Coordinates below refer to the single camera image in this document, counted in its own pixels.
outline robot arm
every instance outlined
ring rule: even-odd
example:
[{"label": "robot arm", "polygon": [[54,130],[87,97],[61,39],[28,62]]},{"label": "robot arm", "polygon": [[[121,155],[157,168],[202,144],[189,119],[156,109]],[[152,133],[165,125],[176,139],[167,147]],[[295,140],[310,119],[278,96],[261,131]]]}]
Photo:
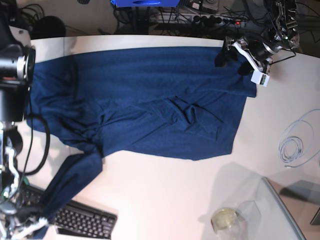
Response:
[{"label": "robot arm", "polygon": [[251,65],[251,81],[266,87],[271,65],[276,63],[272,56],[279,50],[286,49],[294,54],[290,58],[294,57],[296,53],[293,49],[299,46],[299,34],[295,0],[264,0],[264,6],[270,24],[265,26],[263,33],[246,32],[238,39],[226,37],[222,51],[215,59],[215,65],[224,66],[230,51],[236,50]]},{"label": "robot arm", "polygon": [[15,122],[24,119],[36,57],[30,43],[22,42],[13,36],[0,2],[0,213],[4,216],[4,223],[0,222],[1,239],[22,239],[48,223],[38,216],[41,208],[24,203],[23,175],[17,168],[16,156],[23,143]]}]

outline blue box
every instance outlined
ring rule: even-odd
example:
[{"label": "blue box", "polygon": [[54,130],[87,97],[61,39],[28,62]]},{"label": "blue box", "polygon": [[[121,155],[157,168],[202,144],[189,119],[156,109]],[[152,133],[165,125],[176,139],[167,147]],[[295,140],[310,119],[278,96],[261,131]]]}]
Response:
[{"label": "blue box", "polygon": [[176,7],[180,0],[112,0],[117,7]]}]

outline power strip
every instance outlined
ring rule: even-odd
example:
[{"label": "power strip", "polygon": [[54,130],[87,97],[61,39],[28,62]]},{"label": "power strip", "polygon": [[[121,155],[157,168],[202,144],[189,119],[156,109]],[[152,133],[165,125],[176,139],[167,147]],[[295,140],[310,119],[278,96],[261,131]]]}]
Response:
[{"label": "power strip", "polygon": [[182,15],[175,15],[174,13],[170,12],[163,12],[162,15],[161,13],[157,13],[155,15],[150,16],[150,22],[153,23],[165,23],[165,24],[181,24],[181,23],[192,23],[194,20],[195,16],[199,17],[207,17],[210,18],[211,16],[214,16],[215,18],[220,18],[218,19],[221,21],[220,23],[216,23],[215,26],[223,26],[225,24],[229,24],[230,26],[235,26],[237,28],[245,28],[247,23],[243,21],[243,19],[235,19],[235,18],[230,18],[227,16],[222,16],[219,14],[195,14],[195,13],[184,13]]}]

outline black keyboard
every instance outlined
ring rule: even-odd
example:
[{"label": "black keyboard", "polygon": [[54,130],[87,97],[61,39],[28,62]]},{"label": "black keyboard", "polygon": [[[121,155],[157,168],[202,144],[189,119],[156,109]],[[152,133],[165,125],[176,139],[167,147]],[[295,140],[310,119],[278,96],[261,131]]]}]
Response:
[{"label": "black keyboard", "polygon": [[[43,190],[27,185],[23,193],[24,199],[29,204],[37,204],[43,192]],[[112,213],[70,201],[56,214],[55,225],[59,234],[110,239],[116,221],[117,216]]]}]

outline blue fabric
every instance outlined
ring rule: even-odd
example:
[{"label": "blue fabric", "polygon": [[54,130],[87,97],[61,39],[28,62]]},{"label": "blue fabric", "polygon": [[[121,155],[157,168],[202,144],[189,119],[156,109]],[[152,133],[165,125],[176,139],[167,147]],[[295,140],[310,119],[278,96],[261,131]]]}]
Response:
[{"label": "blue fabric", "polygon": [[[43,195],[44,214],[84,188],[101,158],[120,150],[200,160],[232,152],[247,97],[245,58],[215,67],[219,47],[91,52],[37,63],[31,102],[51,134],[84,151],[70,156]],[[43,132],[41,124],[34,129]]]}]

